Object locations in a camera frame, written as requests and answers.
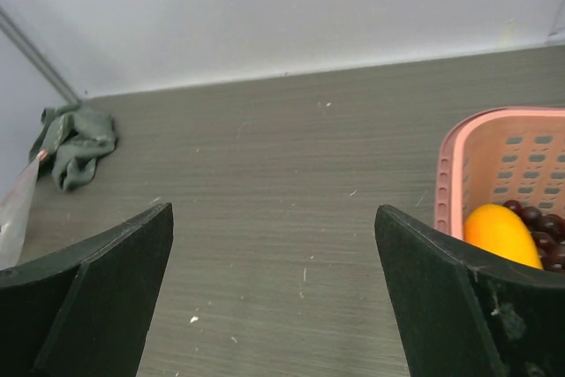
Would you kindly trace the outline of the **orange mango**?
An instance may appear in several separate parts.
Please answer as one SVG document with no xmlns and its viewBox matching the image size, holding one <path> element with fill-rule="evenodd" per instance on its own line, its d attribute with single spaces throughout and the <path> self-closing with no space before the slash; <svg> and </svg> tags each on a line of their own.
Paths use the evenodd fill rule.
<svg viewBox="0 0 565 377">
<path fill-rule="evenodd" d="M 527 267 L 542 269 L 538 248 L 520 217 L 510 209 L 485 204 L 463 225 L 464 241 Z"/>
</svg>

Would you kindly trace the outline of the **clear zip top bag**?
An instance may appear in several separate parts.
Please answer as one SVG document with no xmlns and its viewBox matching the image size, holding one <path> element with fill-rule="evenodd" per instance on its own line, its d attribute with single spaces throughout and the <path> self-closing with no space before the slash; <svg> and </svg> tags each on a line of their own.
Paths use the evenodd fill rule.
<svg viewBox="0 0 565 377">
<path fill-rule="evenodd" d="M 46 150 L 41 150 L 1 200 L 1 269 L 19 262 L 39 168 L 47 155 Z"/>
</svg>

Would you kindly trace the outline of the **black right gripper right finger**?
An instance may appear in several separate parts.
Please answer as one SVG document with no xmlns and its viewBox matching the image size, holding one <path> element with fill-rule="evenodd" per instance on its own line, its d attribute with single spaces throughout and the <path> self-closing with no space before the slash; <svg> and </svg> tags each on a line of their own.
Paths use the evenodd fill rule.
<svg viewBox="0 0 565 377">
<path fill-rule="evenodd" d="M 441 233 L 390 205 L 380 263 L 413 376 L 562 376 L 564 277 Z"/>
</svg>

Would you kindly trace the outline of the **dark red grape bunch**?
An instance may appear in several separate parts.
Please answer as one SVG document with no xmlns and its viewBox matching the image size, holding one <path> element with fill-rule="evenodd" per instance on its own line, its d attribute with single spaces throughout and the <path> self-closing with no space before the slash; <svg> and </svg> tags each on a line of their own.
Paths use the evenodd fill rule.
<svg viewBox="0 0 565 377">
<path fill-rule="evenodd" d="M 502 204 L 520 217 L 538 251 L 545 271 L 564 274 L 564 219 L 556 214 L 544 214 L 534 206 L 523 206 L 518 200 Z"/>
</svg>

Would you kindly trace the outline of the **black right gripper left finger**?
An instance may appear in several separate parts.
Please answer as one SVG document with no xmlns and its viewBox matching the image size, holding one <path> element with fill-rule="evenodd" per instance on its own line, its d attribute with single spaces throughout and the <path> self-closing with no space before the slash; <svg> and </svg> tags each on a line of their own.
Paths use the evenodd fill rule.
<svg viewBox="0 0 565 377">
<path fill-rule="evenodd" d="M 173 243 L 162 203 L 1 272 L 3 376 L 134 376 Z"/>
</svg>

